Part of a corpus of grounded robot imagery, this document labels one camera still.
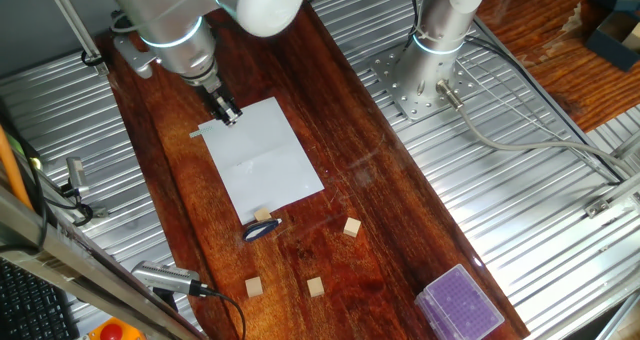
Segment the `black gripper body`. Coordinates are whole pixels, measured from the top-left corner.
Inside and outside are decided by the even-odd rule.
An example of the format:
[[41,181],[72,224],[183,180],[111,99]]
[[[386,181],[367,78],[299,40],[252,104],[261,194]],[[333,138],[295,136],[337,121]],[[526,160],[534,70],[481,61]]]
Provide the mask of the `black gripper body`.
[[218,82],[214,85],[203,85],[204,88],[204,103],[211,110],[218,108],[221,109],[235,109],[235,100],[227,86]]

